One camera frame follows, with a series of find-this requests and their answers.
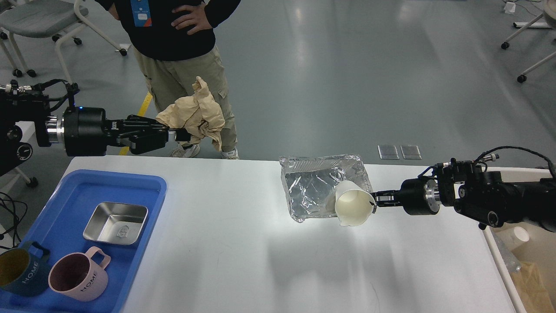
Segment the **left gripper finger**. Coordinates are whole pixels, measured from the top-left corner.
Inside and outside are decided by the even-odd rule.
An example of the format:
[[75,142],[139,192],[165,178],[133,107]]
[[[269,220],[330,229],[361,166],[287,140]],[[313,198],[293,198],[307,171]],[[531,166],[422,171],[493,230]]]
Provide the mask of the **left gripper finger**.
[[153,130],[132,132],[117,137],[118,147],[127,147],[134,155],[164,148],[169,141],[190,141],[186,130]]
[[170,128],[155,119],[128,115],[125,119],[109,120],[109,130],[117,133],[168,131]]

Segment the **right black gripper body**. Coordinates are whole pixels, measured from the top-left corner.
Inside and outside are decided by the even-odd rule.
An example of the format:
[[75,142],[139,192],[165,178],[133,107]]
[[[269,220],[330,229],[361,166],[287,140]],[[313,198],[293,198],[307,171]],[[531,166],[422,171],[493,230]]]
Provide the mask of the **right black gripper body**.
[[435,215],[440,210],[440,194],[435,180],[405,180],[399,190],[399,203],[409,215]]

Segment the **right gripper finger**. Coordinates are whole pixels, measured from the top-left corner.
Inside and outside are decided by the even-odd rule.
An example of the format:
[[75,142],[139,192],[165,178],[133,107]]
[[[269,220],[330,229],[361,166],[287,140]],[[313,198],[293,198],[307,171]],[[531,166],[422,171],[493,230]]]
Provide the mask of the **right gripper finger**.
[[373,192],[371,195],[377,207],[397,207],[402,206],[401,202],[397,200],[398,192],[398,190],[383,190]]

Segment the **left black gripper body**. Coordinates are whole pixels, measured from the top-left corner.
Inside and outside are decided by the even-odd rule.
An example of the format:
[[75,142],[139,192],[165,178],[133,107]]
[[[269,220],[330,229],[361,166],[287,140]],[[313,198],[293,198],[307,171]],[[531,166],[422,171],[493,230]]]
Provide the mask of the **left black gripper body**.
[[47,138],[63,144],[69,157],[104,156],[107,147],[119,147],[110,133],[112,123],[103,108],[68,107],[62,117],[47,118]]

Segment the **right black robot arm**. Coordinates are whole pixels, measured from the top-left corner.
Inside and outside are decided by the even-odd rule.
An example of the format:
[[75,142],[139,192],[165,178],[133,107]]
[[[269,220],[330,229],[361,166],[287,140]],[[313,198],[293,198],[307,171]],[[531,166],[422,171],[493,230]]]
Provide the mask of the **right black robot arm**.
[[435,215],[440,206],[478,222],[479,228],[500,228],[525,222],[544,230],[556,230],[555,165],[545,155],[550,177],[532,182],[504,182],[501,172],[488,170],[499,158],[496,147],[474,160],[450,159],[405,180],[399,190],[373,193],[379,207],[401,206],[412,216]]

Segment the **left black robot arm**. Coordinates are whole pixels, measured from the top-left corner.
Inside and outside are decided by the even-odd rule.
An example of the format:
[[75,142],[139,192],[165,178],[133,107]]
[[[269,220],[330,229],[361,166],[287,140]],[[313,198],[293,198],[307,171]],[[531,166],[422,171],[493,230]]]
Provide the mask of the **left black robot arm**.
[[33,154],[23,141],[19,122],[32,122],[36,143],[64,145],[70,157],[104,156],[108,146],[128,147],[139,155],[165,147],[169,141],[189,141],[184,127],[169,127],[155,119],[129,115],[109,120],[105,109],[76,105],[76,83],[53,79],[32,86],[16,80],[1,86],[0,143],[2,175],[26,162]]

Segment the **person's right hand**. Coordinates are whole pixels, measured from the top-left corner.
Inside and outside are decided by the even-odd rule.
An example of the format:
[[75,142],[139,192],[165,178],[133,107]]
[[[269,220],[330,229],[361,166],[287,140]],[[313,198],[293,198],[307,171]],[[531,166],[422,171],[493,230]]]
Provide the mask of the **person's right hand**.
[[113,18],[115,18],[115,20],[120,20],[115,3],[111,4],[107,11],[113,16]]

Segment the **person's left hand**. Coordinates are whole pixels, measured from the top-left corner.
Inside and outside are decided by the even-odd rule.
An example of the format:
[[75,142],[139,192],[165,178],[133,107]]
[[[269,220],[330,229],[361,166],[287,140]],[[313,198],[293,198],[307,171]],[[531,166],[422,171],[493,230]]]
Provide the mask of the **person's left hand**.
[[187,12],[187,14],[177,17],[171,22],[171,26],[177,30],[192,27],[187,31],[187,34],[189,35],[195,34],[201,30],[213,29],[213,26],[211,26],[206,16],[206,5],[206,3],[202,2],[198,6],[182,5],[173,8],[173,13]]

